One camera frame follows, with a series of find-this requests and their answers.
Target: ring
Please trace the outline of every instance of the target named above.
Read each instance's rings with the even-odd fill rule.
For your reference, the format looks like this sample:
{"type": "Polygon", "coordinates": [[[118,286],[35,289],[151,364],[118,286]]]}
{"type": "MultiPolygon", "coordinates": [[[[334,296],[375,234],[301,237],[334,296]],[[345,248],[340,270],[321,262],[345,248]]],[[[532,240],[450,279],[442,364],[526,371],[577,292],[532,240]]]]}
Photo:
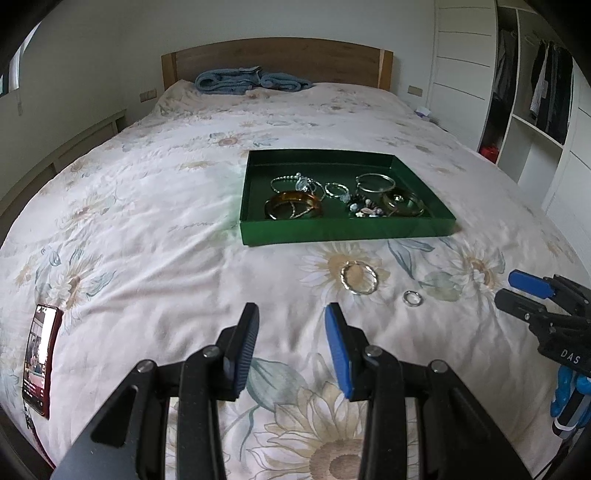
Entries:
{"type": "Polygon", "coordinates": [[[287,220],[277,218],[274,215],[275,208],[279,205],[285,205],[286,203],[289,203],[292,208],[292,214],[289,217],[289,220],[301,218],[307,213],[312,213],[313,216],[322,216],[322,204],[320,203],[320,200],[310,193],[298,192],[296,190],[281,192],[268,199],[265,202],[265,216],[271,220],[287,220]],[[304,203],[307,205],[307,208],[296,215],[296,203],[304,203]]]}
{"type": "Polygon", "coordinates": [[[389,192],[390,190],[392,190],[396,186],[396,181],[394,179],[391,179],[390,177],[388,177],[387,175],[384,175],[382,173],[364,173],[363,175],[359,175],[358,177],[355,177],[355,181],[357,182],[357,188],[359,190],[362,190],[363,192],[367,192],[367,193],[389,192]],[[362,187],[361,186],[362,179],[366,179],[367,177],[378,177],[380,179],[390,182],[391,185],[387,188],[378,189],[378,190],[372,190],[372,189],[369,189],[366,187],[362,187]]]}
{"type": "Polygon", "coordinates": [[[345,185],[342,185],[340,183],[327,183],[326,185],[324,185],[324,191],[329,197],[339,199],[343,203],[349,203],[349,201],[351,200],[351,194],[349,193],[349,189],[345,185]],[[343,193],[331,192],[330,188],[341,190],[343,193]]]}
{"type": "Polygon", "coordinates": [[[276,181],[294,181],[295,182],[295,188],[294,188],[295,191],[311,193],[311,194],[316,194],[317,187],[320,187],[320,190],[322,190],[322,195],[320,196],[320,201],[324,200],[324,197],[326,196],[326,192],[324,191],[324,188],[322,187],[322,185],[319,182],[317,182],[314,179],[311,179],[310,177],[304,177],[299,172],[296,173],[295,175],[283,175],[282,177],[276,177],[270,181],[270,185],[271,185],[271,188],[273,189],[273,191],[275,193],[281,193],[281,191],[277,190],[275,188],[275,186],[273,185],[276,181]]]}
{"type": "Polygon", "coordinates": [[[409,307],[418,307],[421,303],[423,303],[423,297],[421,297],[419,292],[407,290],[402,295],[402,301],[409,307]]]}
{"type": "Polygon", "coordinates": [[[370,267],[367,263],[362,262],[360,260],[355,260],[355,261],[348,261],[343,268],[340,269],[340,282],[343,284],[343,286],[349,290],[353,295],[371,295],[374,291],[376,291],[378,289],[378,285],[379,285],[379,280],[378,280],[378,274],[375,272],[375,270],[370,267]],[[372,282],[371,282],[371,287],[369,288],[369,290],[355,290],[350,284],[349,282],[347,282],[347,271],[354,265],[358,265],[360,267],[363,267],[364,269],[366,269],[369,274],[372,277],[372,282]]]}

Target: bed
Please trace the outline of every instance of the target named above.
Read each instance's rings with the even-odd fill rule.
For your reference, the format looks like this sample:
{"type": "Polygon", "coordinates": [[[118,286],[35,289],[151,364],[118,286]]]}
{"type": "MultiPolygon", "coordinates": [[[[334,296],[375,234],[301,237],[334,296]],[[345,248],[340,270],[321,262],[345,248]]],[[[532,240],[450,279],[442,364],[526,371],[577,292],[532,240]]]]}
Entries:
{"type": "MultiPolygon", "coordinates": [[[[339,392],[323,330],[324,306],[338,301],[351,324],[399,359],[445,359],[537,473],[559,445],[548,414],[557,366],[492,299],[514,268],[588,284],[581,262],[509,177],[388,92],[391,52],[281,41],[282,55],[269,62],[256,49],[275,43],[261,39],[164,56],[169,88],[153,112],[29,202],[0,249],[0,404],[33,442],[20,385],[38,302],[65,311],[51,418],[35,417],[57,463],[140,359],[187,358],[253,301],[261,330],[247,389],[219,406],[229,479],[356,478],[365,406],[339,392]],[[302,56],[302,45],[314,54],[302,56]],[[291,54],[299,59],[292,69],[291,54]],[[212,64],[216,56],[224,61],[212,64]],[[205,96],[188,81],[195,69],[239,58],[321,83],[297,93],[205,96]],[[264,148],[395,154],[454,213],[457,232],[245,247],[238,216],[246,157],[264,148]],[[348,260],[376,269],[378,291],[355,297],[341,286],[348,260]],[[424,304],[407,307],[406,290],[419,291],[424,304]]],[[[169,478],[175,414],[172,402],[169,478]]],[[[409,403],[409,478],[418,475],[413,420],[409,403]]]]}

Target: amber bangle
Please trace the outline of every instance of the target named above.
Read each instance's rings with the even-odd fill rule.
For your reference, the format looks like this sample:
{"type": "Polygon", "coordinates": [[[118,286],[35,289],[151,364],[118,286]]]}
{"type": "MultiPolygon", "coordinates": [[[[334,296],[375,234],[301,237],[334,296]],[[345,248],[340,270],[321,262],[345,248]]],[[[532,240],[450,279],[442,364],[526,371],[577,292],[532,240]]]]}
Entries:
{"type": "Polygon", "coordinates": [[[320,199],[310,193],[298,192],[297,190],[281,192],[268,199],[265,202],[265,216],[272,220],[278,220],[275,216],[275,209],[279,205],[284,205],[286,203],[304,203],[307,205],[306,210],[297,215],[292,215],[289,220],[301,218],[307,213],[311,213],[312,216],[322,216],[322,203],[320,202],[320,199]]]}

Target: window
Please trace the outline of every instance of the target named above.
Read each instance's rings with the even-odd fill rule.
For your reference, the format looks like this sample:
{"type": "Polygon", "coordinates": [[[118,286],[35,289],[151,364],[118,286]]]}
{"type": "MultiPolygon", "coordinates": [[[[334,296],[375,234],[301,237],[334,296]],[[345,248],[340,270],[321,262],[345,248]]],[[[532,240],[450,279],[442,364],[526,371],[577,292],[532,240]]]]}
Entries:
{"type": "Polygon", "coordinates": [[[35,28],[33,28],[33,30],[31,30],[31,32],[27,35],[25,41],[22,42],[21,47],[17,50],[17,52],[14,54],[14,57],[10,61],[10,65],[0,72],[0,96],[6,95],[9,91],[12,92],[19,87],[21,59],[39,25],[40,24],[37,24],[35,28]]]}

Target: bed frame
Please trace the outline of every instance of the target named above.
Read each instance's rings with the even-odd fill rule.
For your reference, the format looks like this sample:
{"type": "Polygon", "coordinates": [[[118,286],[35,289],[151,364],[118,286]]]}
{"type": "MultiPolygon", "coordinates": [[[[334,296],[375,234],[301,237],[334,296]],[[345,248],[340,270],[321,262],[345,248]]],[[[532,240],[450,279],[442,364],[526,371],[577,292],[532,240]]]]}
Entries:
{"type": "Polygon", "coordinates": [[[164,89],[194,82],[211,69],[260,65],[312,82],[365,85],[390,90],[394,54],[388,50],[319,38],[247,38],[211,43],[162,56],[164,89]]]}

